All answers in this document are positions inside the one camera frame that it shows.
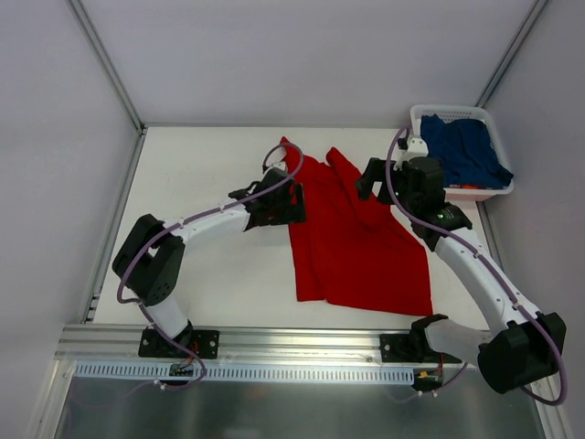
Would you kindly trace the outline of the red t shirt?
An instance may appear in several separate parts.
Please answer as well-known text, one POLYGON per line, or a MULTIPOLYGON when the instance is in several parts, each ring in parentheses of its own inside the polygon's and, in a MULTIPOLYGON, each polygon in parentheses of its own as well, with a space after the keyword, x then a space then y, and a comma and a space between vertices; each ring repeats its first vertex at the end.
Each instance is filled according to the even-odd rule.
POLYGON ((286 138, 284 162, 303 187, 306 220, 289 227, 300 302, 407 316, 432 314, 426 250, 374 198, 362 201, 358 169, 336 148, 324 162, 286 138))

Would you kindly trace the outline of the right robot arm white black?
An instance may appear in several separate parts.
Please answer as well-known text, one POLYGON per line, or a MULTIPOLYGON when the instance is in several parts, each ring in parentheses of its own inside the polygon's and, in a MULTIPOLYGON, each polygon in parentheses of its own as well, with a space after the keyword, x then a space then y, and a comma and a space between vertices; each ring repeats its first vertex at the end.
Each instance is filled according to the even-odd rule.
POLYGON ((396 206, 412 231, 444 261, 479 307, 486 330, 462 326, 445 315, 424 317, 411 326, 409 351, 419 362, 440 353, 472 364, 489 387, 504 394, 525 391, 535 381, 558 375, 561 404, 568 390, 562 349, 566 324, 556 313, 543 313, 495 264, 463 211, 447 201, 440 163, 415 157, 401 165, 370 158, 356 181, 359 199, 372 196, 396 206))

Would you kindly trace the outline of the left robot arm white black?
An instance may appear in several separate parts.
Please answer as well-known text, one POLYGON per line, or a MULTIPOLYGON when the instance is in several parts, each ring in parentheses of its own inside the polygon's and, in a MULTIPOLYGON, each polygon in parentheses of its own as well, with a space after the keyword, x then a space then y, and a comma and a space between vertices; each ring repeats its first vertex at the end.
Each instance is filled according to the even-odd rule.
POLYGON ((176 300, 176 287, 188 250, 257 227, 306 221, 303 185, 273 167, 263 179, 234 190, 225 202, 187 221, 167 221, 151 214, 133 225, 113 259, 121 287, 133 292, 154 326, 142 333, 142 358, 202 359, 218 355, 218 332, 195 330, 176 300))

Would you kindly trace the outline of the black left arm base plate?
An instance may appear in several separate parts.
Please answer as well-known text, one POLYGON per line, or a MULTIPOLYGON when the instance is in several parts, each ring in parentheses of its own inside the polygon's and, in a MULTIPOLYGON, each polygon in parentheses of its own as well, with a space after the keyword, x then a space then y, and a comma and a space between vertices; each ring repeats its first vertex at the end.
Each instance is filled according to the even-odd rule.
MULTIPOLYGON (((189 348, 201 359, 216 359, 219 335, 217 330, 186 328, 175 338, 175 342, 189 348)), ((169 344, 155 329, 146 328, 141 336, 138 356, 153 359, 186 359, 188 354, 169 344)))

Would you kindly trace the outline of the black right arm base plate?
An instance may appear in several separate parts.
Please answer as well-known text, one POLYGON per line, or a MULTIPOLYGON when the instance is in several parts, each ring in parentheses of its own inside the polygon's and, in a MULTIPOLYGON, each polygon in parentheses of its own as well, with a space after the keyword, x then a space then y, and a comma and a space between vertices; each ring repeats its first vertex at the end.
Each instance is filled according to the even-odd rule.
POLYGON ((452 355, 432 350, 423 336, 414 333, 381 334, 378 340, 383 363, 462 363, 452 355))

